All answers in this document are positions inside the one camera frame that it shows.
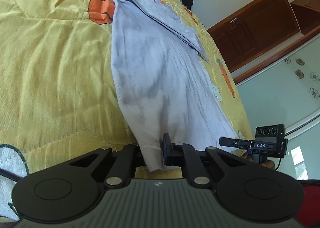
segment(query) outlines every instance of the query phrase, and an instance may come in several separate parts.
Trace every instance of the gray ribbed panel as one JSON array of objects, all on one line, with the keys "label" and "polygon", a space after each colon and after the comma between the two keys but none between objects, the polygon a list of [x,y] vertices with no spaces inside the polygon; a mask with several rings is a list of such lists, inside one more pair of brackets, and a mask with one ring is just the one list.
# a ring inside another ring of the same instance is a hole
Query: gray ribbed panel
[{"label": "gray ribbed panel", "polygon": [[133,179],[129,186],[106,192],[100,204],[81,218],[64,224],[22,220],[17,228],[299,228],[295,220],[256,224],[228,213],[205,189],[186,180]]}]

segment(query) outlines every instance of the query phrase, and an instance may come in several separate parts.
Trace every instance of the red fabric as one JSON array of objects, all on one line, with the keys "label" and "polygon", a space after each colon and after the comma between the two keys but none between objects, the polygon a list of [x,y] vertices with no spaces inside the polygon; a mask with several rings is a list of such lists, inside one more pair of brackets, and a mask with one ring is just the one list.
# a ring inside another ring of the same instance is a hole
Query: red fabric
[{"label": "red fabric", "polygon": [[303,189],[304,200],[296,219],[310,227],[320,223],[320,187],[310,185]]}]

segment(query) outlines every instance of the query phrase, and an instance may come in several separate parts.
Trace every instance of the door handle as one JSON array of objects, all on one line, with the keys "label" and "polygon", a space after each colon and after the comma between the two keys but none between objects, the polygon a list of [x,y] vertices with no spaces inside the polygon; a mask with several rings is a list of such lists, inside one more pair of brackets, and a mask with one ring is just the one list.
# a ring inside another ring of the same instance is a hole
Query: door handle
[{"label": "door handle", "polygon": [[230,21],[231,24],[235,23],[238,20],[238,18],[234,18],[232,21]]}]

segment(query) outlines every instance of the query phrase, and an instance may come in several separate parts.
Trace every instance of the bed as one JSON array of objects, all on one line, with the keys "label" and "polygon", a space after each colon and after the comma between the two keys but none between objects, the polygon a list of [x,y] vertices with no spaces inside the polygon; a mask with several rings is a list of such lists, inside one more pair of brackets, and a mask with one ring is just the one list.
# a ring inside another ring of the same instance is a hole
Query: bed
[{"label": "bed", "polygon": [[[196,29],[216,99],[239,137],[252,139],[212,38],[179,0],[160,1]],[[107,12],[96,16],[101,7]],[[0,0],[0,167],[27,175],[102,146],[121,150],[135,142],[110,70],[113,10],[112,0]],[[136,177],[178,178],[181,172],[140,168]],[[10,194],[0,196],[8,207]],[[8,216],[1,205],[0,216]]]}]

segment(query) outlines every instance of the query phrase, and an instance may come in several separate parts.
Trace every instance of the wooden door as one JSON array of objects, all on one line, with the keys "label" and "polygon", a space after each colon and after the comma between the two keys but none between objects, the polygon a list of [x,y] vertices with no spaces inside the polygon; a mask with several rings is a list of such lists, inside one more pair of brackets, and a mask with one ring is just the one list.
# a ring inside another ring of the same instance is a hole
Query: wooden door
[{"label": "wooden door", "polygon": [[254,0],[210,29],[230,72],[299,32],[288,0]]}]

